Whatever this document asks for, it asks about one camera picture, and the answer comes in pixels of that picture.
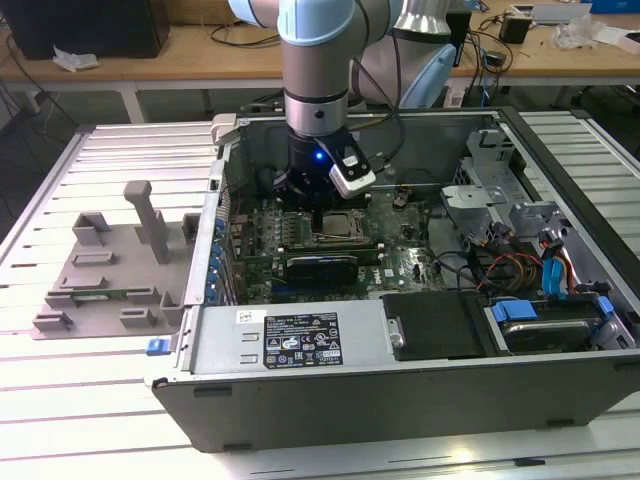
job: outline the computer case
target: computer case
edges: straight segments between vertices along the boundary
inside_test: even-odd
[[[0,0],[13,37],[28,59],[53,46],[99,57],[156,57],[169,36],[165,0]]]

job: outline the motherboard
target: motherboard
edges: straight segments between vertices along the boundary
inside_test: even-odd
[[[235,292],[230,296],[239,304],[446,290],[431,267],[429,200],[373,192],[366,205],[323,212],[320,231],[312,213],[286,211],[276,199],[230,210],[225,254]]]

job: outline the power supply label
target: power supply label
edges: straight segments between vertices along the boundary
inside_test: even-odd
[[[269,369],[342,365],[338,315],[264,317],[263,358]]]

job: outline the white paper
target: white paper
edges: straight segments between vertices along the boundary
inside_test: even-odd
[[[238,310],[236,323],[264,323],[266,315],[266,310]]]
[[[100,66],[98,58],[93,54],[76,55],[75,53],[68,53],[62,51],[56,46],[53,46],[55,57],[53,57],[53,63],[59,67],[64,68],[70,72],[77,72],[85,68],[94,68]]]
[[[624,28],[605,26],[595,34],[593,39],[601,43],[608,43],[609,45],[617,46],[622,37],[624,37],[628,33],[637,31],[638,30],[626,30]]]

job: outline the blue cable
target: blue cable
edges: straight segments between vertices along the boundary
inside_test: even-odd
[[[482,69],[482,75],[480,76],[482,80],[482,100],[480,101],[480,106],[484,107],[485,101],[489,100],[489,92],[488,92],[488,85],[487,85],[487,77],[489,75],[484,74],[485,70],[487,72],[489,71],[489,64],[487,63],[487,51],[484,48],[481,48],[480,50],[482,51],[482,61],[484,63],[484,68]]]

